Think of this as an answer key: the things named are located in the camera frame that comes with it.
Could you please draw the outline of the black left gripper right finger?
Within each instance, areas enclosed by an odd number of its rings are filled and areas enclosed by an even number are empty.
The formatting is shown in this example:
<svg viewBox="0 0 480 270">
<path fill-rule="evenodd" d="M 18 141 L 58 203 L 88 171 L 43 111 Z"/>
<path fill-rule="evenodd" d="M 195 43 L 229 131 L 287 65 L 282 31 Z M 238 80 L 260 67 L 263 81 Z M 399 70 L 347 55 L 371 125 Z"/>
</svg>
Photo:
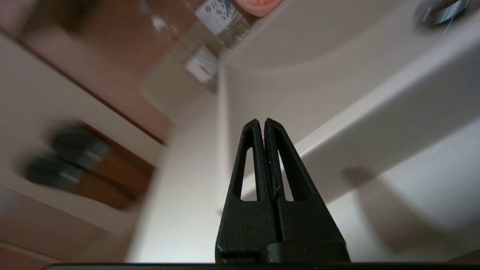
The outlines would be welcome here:
<svg viewBox="0 0 480 270">
<path fill-rule="evenodd" d="M 268 118 L 264 141 L 280 234 L 267 245 L 266 261 L 349 263 L 346 241 L 283 125 Z"/>
</svg>

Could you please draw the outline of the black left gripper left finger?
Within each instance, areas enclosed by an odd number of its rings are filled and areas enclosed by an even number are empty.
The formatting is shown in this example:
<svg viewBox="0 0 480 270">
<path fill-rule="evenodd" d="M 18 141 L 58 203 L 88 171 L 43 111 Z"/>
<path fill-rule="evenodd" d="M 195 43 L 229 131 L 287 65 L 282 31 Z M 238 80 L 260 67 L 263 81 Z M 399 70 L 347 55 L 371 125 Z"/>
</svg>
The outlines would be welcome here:
<svg viewBox="0 0 480 270">
<path fill-rule="evenodd" d="M 252 149 L 256 200 L 241 199 L 247 151 Z M 278 239 L 270 174 L 257 119 L 242 129 L 215 243 L 218 264 L 260 263 L 266 246 Z"/>
</svg>

